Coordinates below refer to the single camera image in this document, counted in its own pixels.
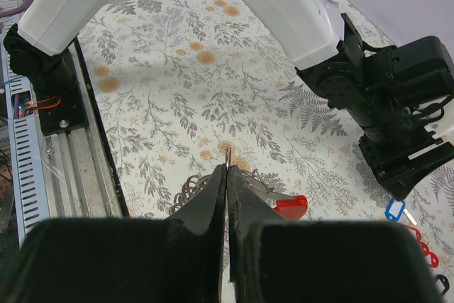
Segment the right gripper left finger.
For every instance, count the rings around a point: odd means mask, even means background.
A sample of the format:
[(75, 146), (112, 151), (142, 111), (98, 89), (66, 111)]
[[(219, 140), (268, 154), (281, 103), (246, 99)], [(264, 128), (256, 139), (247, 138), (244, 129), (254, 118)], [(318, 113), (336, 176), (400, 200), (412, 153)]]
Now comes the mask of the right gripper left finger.
[(156, 219), (48, 219), (28, 234), (2, 302), (219, 302), (224, 166), (180, 210)]

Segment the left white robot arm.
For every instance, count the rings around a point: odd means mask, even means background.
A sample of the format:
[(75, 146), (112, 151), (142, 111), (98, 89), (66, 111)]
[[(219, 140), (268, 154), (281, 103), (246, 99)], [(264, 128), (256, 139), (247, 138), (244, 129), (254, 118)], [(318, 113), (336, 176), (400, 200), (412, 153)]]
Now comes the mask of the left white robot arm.
[(453, 61), (397, 47), (343, 0), (28, 0), (1, 46), (35, 101), (70, 119), (91, 76), (121, 183), (160, 210), (227, 148), (277, 192), (351, 208), (453, 192)]

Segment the blue key tag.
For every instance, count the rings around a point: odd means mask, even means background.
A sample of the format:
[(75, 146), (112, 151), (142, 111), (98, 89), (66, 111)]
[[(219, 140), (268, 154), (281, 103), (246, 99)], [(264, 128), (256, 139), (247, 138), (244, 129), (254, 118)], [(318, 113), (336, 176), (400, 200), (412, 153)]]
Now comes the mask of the blue key tag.
[(417, 225), (416, 219), (407, 209), (404, 200), (397, 201), (396, 199), (391, 199), (384, 211), (384, 216), (387, 220), (393, 222), (398, 222), (401, 220), (402, 216), (405, 216), (411, 224)]

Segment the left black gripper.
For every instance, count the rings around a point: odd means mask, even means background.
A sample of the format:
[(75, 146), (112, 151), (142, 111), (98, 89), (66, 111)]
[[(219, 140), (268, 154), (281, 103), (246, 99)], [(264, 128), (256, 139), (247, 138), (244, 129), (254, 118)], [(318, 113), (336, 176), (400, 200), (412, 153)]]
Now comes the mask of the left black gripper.
[(453, 100), (453, 61), (439, 38), (382, 48), (348, 38), (337, 55), (297, 74), (330, 108), (347, 111), (361, 127), (360, 150), (396, 200), (453, 159), (453, 148), (426, 130), (447, 116)]

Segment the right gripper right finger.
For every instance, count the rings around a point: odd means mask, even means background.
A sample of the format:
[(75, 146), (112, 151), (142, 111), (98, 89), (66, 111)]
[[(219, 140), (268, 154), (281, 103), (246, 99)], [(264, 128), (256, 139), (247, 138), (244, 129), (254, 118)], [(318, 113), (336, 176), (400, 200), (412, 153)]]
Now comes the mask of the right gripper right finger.
[(238, 302), (440, 302), (421, 247), (385, 221), (290, 221), (227, 192)]

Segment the metal key holder red handle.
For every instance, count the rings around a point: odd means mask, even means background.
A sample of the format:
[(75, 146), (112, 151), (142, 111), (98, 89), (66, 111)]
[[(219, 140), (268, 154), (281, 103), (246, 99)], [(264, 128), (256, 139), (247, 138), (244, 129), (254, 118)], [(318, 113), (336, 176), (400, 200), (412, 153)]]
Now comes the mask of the metal key holder red handle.
[[(300, 220), (308, 211), (308, 200), (304, 195), (288, 195), (275, 192), (271, 187), (260, 181), (258, 171), (252, 172), (238, 169), (240, 172), (231, 180), (231, 185), (227, 192), (231, 191), (234, 199), (249, 196), (254, 199), (260, 199), (265, 204), (273, 202), (271, 209), (277, 212), (284, 219), (290, 221)], [(175, 195), (173, 205), (169, 208), (169, 213), (174, 214), (181, 209), (191, 199), (193, 199), (208, 184), (210, 175), (198, 177), (192, 175), (187, 178), (182, 185), (182, 189)]]

